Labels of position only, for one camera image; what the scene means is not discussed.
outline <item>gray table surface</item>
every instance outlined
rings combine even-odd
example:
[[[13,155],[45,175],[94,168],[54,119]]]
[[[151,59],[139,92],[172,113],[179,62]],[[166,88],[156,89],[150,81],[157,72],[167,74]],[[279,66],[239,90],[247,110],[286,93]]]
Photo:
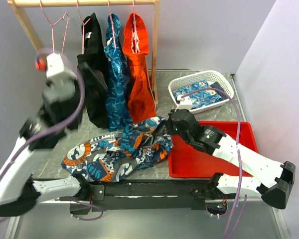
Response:
[[[159,107],[157,115],[167,118],[170,109],[175,108],[172,98],[168,92],[168,84],[171,80],[193,74],[192,71],[158,71],[156,73]],[[233,79],[230,74],[224,74],[226,79],[234,86]],[[235,92],[234,100],[237,105],[237,93]],[[243,120],[243,113],[239,107],[240,118]],[[225,103],[221,107],[195,114],[197,120],[214,120],[214,121],[237,121],[237,115],[234,107],[230,102]],[[61,162],[66,153],[78,144],[81,144],[91,138],[99,135],[105,135],[108,132],[99,129],[90,123],[86,114],[83,115],[82,124],[78,131],[72,131],[67,137],[61,140],[57,146],[46,156],[46,158],[36,167],[34,178],[66,178],[69,173],[61,168]],[[126,179],[173,179],[168,173],[168,159],[160,162],[152,168],[143,171],[134,171]]]

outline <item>blue patterned garment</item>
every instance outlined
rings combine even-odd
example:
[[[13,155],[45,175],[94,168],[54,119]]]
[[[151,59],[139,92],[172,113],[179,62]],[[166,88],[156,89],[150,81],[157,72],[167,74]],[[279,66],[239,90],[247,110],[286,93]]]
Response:
[[[112,14],[112,19],[116,48],[114,47],[112,25],[109,16],[106,31],[107,46],[104,48],[104,52],[108,57],[110,78],[108,83],[109,92],[105,102],[110,125],[108,130],[117,131],[123,129],[127,124],[132,123],[132,118],[126,106],[126,100],[131,92],[131,74],[120,43],[121,21],[115,14]]]
[[[202,88],[209,88],[210,85],[207,81],[200,81],[194,84],[191,84],[189,86],[184,86],[179,88],[178,90],[173,91],[173,95],[175,99],[177,99],[177,96],[179,95],[185,95],[187,93],[193,92],[198,89]],[[222,98],[219,94],[216,93],[214,90],[205,90],[205,91],[199,91],[189,96],[192,103],[193,108],[199,108],[203,106],[208,106],[213,103],[222,101]]]
[[[71,149],[61,163],[71,174],[88,182],[118,182],[134,170],[153,167],[173,147],[165,126],[154,132],[162,117],[127,125],[123,132],[99,136]]]

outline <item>gray wall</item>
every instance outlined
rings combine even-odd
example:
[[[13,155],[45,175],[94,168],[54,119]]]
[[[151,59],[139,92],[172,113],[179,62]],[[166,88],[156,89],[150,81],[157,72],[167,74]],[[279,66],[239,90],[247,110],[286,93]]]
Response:
[[[41,102],[42,73],[35,51],[6,1],[0,0],[0,168],[10,155],[18,131]],[[0,238],[7,222],[0,224]]]
[[[161,0],[157,68],[235,73],[274,2],[275,0]],[[153,6],[137,5],[135,9],[145,21],[151,46]],[[81,7],[80,10],[83,17],[95,12],[105,32],[109,14],[107,6]],[[121,19],[123,27],[132,10],[129,5],[111,7],[111,11]],[[43,43],[50,46],[51,30],[40,8],[28,8],[26,11]],[[81,23],[77,9],[47,7],[45,11],[53,22],[68,12],[70,21],[65,53],[76,60],[81,49]],[[56,26],[56,46],[59,49],[64,29],[65,23]]]
[[[299,239],[299,0],[277,0],[235,76],[264,156],[296,164],[284,215]]]

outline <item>orange garment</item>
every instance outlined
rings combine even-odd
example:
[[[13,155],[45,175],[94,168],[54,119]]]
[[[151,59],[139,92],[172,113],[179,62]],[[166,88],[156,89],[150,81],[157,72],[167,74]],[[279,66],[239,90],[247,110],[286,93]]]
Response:
[[[134,24],[133,13],[130,15],[124,29],[123,53],[128,58],[128,64],[132,75],[132,92],[128,100],[128,108],[133,123],[156,116],[155,103],[150,92],[146,55],[149,53],[149,36],[145,24],[139,15],[135,14],[136,29],[139,37],[140,52],[136,53],[133,40]]]

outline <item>white basket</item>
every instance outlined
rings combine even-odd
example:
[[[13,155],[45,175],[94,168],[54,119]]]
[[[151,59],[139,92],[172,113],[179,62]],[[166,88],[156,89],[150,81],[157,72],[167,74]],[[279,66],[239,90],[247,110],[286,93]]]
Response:
[[[172,80],[169,83],[168,91],[169,91],[169,94],[172,97],[174,103],[176,104],[176,106],[178,106],[178,103],[176,102],[176,99],[173,95],[173,91],[177,90],[181,87],[189,86],[193,83],[200,82],[202,80],[207,81],[210,85],[215,83],[215,82],[218,82],[221,85],[221,87],[224,89],[224,91],[231,98],[234,97],[233,88],[231,87],[229,82],[226,80],[226,78],[222,74],[220,74],[217,71],[203,71],[203,72],[195,73],[195,74],[192,74],[192,75],[177,78],[175,80]],[[192,110],[190,110],[190,112],[192,112],[193,114],[197,114],[197,113],[200,113],[200,112],[203,112],[203,111],[211,110],[213,108],[222,106],[227,101],[229,101],[229,99],[226,99],[226,100],[220,101],[220,102],[216,102],[216,103],[213,103],[213,104],[208,105],[208,106],[203,106],[203,107],[200,107],[200,108],[192,109]]]

